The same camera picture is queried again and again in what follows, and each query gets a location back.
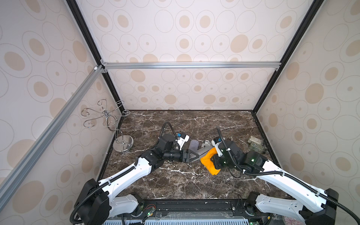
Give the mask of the orange cleaning cloth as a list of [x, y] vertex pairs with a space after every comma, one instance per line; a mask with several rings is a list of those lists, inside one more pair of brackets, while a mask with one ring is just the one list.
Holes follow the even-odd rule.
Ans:
[[206, 155], [200, 159], [201, 163], [206, 167], [211, 175], [217, 175], [220, 172], [220, 169], [216, 169], [214, 163], [211, 161], [211, 158], [214, 155], [217, 155], [215, 147], [210, 149]]

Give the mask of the grey eyeglass case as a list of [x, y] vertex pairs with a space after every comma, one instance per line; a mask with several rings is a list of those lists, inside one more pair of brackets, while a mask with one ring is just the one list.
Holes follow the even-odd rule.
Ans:
[[203, 148], [200, 148], [197, 151], [197, 154], [199, 155], [199, 158], [204, 157], [212, 148], [213, 148], [213, 146], [205, 146]]

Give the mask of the lavender eyeglass case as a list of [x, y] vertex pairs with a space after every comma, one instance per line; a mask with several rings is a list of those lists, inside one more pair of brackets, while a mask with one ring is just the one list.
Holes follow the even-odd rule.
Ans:
[[198, 140], [191, 140], [188, 149], [191, 151], [197, 151], [199, 148], [199, 141]]

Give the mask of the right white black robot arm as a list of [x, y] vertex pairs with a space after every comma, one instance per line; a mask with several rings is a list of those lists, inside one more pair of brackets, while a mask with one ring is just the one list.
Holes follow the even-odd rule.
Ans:
[[342, 209], [356, 223], [360, 222], [355, 213], [338, 202], [339, 195], [335, 190], [310, 185], [255, 151], [244, 153], [234, 141], [222, 136], [219, 127], [216, 130], [218, 137], [212, 140], [215, 154], [211, 156], [214, 169], [235, 169], [244, 175], [260, 178], [292, 197], [283, 199], [251, 192], [242, 205], [249, 216], [255, 216], [258, 212], [271, 213], [296, 219], [306, 225], [333, 225], [337, 209]]

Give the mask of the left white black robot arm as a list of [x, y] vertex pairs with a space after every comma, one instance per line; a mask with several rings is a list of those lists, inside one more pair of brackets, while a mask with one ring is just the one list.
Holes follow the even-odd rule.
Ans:
[[88, 180], [70, 214], [70, 223], [101, 225], [110, 217], [135, 212], [139, 209], [140, 200], [134, 195], [118, 197], [118, 194], [160, 168], [165, 161], [188, 164], [199, 159], [197, 151], [183, 150], [188, 140], [189, 136], [185, 133], [160, 133], [156, 143], [127, 168], [100, 181]]

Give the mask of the green clear box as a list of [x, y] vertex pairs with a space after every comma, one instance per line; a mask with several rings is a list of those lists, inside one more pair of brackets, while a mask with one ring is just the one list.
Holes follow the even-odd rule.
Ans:
[[266, 148], [263, 145], [263, 140], [256, 138], [254, 136], [251, 136], [247, 142], [249, 143], [249, 148], [251, 151], [255, 151], [260, 154], [265, 153]]

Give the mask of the chrome hook stand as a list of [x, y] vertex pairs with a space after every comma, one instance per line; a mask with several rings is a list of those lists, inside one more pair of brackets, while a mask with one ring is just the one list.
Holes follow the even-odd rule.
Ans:
[[112, 144], [113, 150], [120, 154], [124, 154], [131, 150], [134, 144], [134, 139], [123, 133], [120, 129], [120, 121], [121, 119], [128, 117], [131, 112], [129, 110], [124, 110], [117, 115], [117, 110], [123, 106], [123, 101], [119, 100], [116, 104], [120, 105], [111, 110], [107, 108], [107, 100], [105, 98], [100, 99], [97, 102], [97, 106], [100, 107], [100, 110], [84, 108], [81, 110], [81, 116], [88, 118], [83, 122], [83, 126], [86, 128], [95, 127], [95, 122], [99, 119], [105, 120], [103, 122], [103, 126], [109, 131], [114, 132], [114, 143]]

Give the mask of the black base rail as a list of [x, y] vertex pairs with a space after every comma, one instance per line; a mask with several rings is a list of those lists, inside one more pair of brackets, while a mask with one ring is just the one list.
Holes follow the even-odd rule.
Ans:
[[105, 225], [268, 225], [273, 215], [246, 212], [246, 200], [151, 199], [140, 210], [108, 218]]

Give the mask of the horizontal aluminium frame bar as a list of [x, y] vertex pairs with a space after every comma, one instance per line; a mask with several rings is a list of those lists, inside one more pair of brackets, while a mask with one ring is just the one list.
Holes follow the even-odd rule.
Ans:
[[110, 69], [209, 69], [209, 68], [279, 68], [279, 61], [219, 61], [219, 62], [104, 62], [95, 68]]

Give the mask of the diagonal aluminium frame bar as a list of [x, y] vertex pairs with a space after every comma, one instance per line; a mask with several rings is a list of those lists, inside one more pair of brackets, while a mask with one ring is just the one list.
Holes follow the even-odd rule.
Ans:
[[11, 197], [15, 194], [21, 183], [38, 162], [39, 158], [48, 148], [51, 141], [63, 127], [64, 123], [73, 113], [75, 108], [79, 105], [80, 101], [93, 85], [97, 77], [102, 74], [104, 68], [105, 67], [103, 65], [97, 65], [96, 69], [87, 76], [80, 87], [66, 102], [64, 107], [59, 111], [52, 122], [49, 123], [41, 136], [34, 142], [29, 151], [23, 156], [20, 162], [6, 178], [4, 184], [1, 186], [1, 210], [3, 210], [8, 204]]

